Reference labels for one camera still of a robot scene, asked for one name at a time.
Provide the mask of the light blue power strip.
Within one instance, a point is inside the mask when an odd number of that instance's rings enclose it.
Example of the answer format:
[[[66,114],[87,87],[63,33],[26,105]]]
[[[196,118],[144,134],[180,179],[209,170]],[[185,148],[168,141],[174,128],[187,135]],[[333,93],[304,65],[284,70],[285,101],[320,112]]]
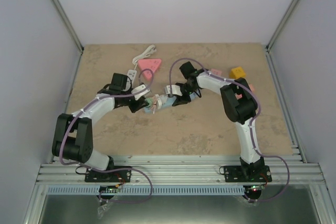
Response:
[[[195,92],[191,93],[190,96],[191,96],[192,100],[194,100],[196,97],[199,97],[199,95],[197,95]],[[153,109],[151,109],[151,110],[146,109],[146,107],[145,107],[144,111],[145,111],[145,113],[153,113],[154,114],[157,111],[160,111],[160,110],[172,107],[172,104],[175,101],[175,99],[176,99],[175,96],[172,96],[172,97],[168,96],[167,101],[166,101],[166,103],[164,105],[162,105],[162,106],[155,105],[155,107]]]

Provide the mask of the green plug adapter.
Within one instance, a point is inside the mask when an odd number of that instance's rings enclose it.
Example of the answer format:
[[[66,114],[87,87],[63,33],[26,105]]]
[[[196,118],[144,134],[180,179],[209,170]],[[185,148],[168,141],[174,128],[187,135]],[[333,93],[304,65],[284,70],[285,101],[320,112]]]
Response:
[[[146,109],[151,110],[155,107],[156,99],[154,97],[147,98],[146,101],[148,102],[148,106],[146,107]]]

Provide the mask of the white charger with ribbon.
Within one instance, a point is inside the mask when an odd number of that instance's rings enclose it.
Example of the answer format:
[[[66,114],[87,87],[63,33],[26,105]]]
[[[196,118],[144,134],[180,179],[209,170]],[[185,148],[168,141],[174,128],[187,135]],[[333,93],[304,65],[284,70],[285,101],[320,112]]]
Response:
[[[162,106],[166,103],[168,96],[163,94],[163,95],[155,95],[155,99],[154,99],[154,104],[157,106]]]

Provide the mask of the white power strip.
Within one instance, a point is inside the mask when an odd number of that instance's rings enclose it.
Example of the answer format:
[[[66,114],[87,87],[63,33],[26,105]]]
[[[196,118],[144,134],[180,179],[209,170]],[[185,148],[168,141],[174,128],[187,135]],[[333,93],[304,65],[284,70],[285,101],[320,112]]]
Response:
[[[127,85],[126,85],[126,89],[130,89],[135,81],[137,75],[137,71],[136,70],[128,70],[127,72]]]

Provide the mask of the pink cube socket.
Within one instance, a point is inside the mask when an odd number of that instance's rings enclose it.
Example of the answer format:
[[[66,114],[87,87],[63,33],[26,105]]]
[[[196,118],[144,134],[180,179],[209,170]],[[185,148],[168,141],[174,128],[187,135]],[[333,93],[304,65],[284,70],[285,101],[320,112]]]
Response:
[[[221,75],[222,75],[222,71],[217,70],[217,69],[211,69],[211,73],[212,73],[212,74],[215,74],[215,75],[217,75],[217,76],[221,76]]]

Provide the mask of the pink socket base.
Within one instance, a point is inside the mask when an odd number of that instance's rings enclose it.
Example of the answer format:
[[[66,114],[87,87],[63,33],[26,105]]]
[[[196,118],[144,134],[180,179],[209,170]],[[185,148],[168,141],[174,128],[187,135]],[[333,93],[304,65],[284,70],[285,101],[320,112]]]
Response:
[[[152,74],[149,69],[155,73],[161,66],[162,59],[153,58],[153,59],[140,59],[138,61],[138,68],[142,71],[142,75],[147,81],[150,81]]]

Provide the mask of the yellow cube socket adapter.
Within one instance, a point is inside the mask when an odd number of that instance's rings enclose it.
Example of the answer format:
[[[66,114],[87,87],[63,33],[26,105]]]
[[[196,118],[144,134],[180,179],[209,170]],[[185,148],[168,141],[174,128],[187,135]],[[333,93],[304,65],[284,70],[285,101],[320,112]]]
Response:
[[[229,77],[231,79],[245,78],[246,73],[242,67],[235,67],[230,70]]]

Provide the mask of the light pink plug adapter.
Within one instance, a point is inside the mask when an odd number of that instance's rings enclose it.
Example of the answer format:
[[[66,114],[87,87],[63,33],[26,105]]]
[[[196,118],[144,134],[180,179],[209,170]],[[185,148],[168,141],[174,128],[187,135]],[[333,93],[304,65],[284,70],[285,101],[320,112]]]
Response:
[[[255,88],[254,88],[254,86],[253,86],[252,84],[249,84],[249,88],[250,88],[250,90],[251,90],[252,92],[255,92]]]

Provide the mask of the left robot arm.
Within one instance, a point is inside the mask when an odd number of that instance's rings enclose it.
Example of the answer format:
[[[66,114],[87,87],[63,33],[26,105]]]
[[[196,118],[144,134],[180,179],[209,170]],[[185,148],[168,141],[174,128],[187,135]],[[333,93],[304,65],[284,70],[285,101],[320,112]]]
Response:
[[[113,158],[94,149],[93,127],[117,108],[127,106],[134,113],[149,105],[144,96],[149,93],[153,81],[127,88],[128,82],[132,82],[130,77],[115,73],[111,82],[105,84],[86,106],[58,116],[52,154],[59,158],[62,165],[91,168],[104,182],[114,178],[116,168]]]

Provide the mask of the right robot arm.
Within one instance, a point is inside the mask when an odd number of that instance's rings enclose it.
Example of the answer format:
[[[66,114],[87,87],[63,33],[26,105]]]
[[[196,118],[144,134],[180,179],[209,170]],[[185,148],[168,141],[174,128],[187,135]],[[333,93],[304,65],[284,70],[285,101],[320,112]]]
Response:
[[[244,78],[223,78],[205,68],[197,70],[189,61],[180,66],[180,72],[186,82],[173,85],[170,80],[165,88],[166,94],[176,97],[173,106],[191,102],[191,93],[200,95],[201,89],[219,94],[227,118],[236,126],[240,142],[241,176],[248,182],[254,181],[259,177],[265,162],[256,138],[258,102],[247,81]]]

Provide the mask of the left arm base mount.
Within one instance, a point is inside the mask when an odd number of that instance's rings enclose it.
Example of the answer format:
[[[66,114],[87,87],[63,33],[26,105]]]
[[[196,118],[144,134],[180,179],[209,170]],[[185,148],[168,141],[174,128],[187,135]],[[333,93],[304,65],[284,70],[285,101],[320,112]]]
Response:
[[[85,175],[86,183],[128,183],[131,179],[131,166],[116,166],[120,169],[116,172],[101,173],[87,170]]]

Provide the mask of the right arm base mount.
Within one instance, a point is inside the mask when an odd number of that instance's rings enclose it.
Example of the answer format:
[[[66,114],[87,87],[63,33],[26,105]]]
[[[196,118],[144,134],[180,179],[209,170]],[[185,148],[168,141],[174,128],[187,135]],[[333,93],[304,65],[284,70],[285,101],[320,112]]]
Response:
[[[266,183],[272,182],[269,166],[250,171],[242,166],[224,166],[224,177],[227,183]]]

